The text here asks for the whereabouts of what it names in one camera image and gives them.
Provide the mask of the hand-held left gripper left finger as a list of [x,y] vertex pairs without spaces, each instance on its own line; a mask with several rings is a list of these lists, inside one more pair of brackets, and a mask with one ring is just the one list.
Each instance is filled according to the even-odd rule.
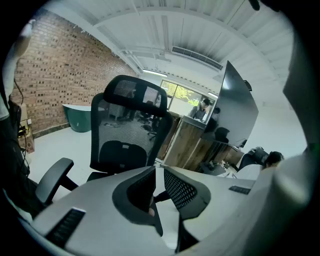
[[156,168],[89,181],[54,202],[32,228],[58,255],[171,256],[158,216],[149,214]]

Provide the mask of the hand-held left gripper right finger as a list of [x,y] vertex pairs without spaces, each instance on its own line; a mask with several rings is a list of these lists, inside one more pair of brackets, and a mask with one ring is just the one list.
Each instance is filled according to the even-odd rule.
[[312,155],[256,180],[165,166],[164,184],[179,211],[177,253],[268,254],[288,244],[312,200]]

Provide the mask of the black chair armrest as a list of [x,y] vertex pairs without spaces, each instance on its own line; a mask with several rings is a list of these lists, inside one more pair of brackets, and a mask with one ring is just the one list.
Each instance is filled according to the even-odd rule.
[[42,204],[49,205],[60,186],[69,191],[78,187],[67,176],[73,166],[74,162],[71,159],[63,157],[48,169],[35,190],[35,195]]

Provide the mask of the wooden partition counter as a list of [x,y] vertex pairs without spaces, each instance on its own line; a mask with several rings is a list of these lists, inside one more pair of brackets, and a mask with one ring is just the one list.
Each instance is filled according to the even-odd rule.
[[240,149],[218,141],[202,138],[205,124],[183,116],[174,123],[170,142],[161,155],[163,165],[178,167],[202,173],[202,167],[209,163],[221,164],[230,161],[237,165],[243,156]]

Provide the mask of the dark green tub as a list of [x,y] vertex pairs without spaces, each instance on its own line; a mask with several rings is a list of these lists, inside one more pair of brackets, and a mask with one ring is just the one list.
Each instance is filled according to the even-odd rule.
[[63,104],[63,110],[71,129],[78,133],[91,130],[91,107]]

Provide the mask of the black mesh office chair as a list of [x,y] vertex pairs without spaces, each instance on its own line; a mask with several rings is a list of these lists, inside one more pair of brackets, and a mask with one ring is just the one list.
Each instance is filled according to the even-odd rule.
[[118,75],[91,102],[91,155],[96,180],[153,166],[173,117],[166,91],[146,80]]

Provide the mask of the person's body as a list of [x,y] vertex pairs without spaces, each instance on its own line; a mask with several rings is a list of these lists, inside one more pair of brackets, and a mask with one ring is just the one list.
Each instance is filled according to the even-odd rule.
[[34,23],[31,19],[24,26],[0,70],[0,174],[3,175],[0,185],[9,203],[28,222],[41,206],[35,196],[36,184],[28,178],[30,170],[18,142],[21,108],[11,101],[10,95],[15,86],[18,60],[28,49]]

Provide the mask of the large black flat screen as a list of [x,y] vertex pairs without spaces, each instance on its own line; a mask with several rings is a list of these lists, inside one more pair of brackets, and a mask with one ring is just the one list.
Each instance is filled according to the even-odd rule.
[[258,114],[259,110],[250,89],[228,61],[217,101],[201,137],[243,148]]

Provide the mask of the window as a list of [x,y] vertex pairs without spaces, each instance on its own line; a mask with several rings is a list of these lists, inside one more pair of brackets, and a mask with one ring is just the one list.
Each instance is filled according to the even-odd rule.
[[211,104],[215,103],[215,101],[218,99],[215,97],[215,95],[210,98],[207,95],[200,94],[199,92],[167,80],[162,80],[160,87],[166,91],[168,98],[168,110],[172,107],[174,101],[187,103],[188,105],[194,107],[198,106],[204,99],[209,99]]

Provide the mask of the ceiling tube light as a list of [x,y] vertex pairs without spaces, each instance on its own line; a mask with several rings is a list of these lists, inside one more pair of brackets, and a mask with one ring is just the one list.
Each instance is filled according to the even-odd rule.
[[151,71],[151,70],[147,70],[147,69],[143,69],[142,71],[144,73],[146,73],[146,74],[156,75],[156,76],[165,77],[165,78],[168,77],[166,74],[155,72],[155,71]]

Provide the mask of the ceiling air vent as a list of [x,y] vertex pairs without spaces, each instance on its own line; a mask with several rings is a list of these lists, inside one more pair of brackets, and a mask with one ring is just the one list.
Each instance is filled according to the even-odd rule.
[[171,52],[172,52],[172,54],[175,54],[175,55],[178,55],[181,57],[185,57],[187,59],[191,59],[193,61],[196,61],[198,63],[202,63],[206,66],[212,67],[212,68],[219,70],[219,71],[221,71],[224,68],[224,66],[221,65],[219,62],[217,62],[207,56],[199,54],[195,51],[188,50],[186,48],[172,46]]

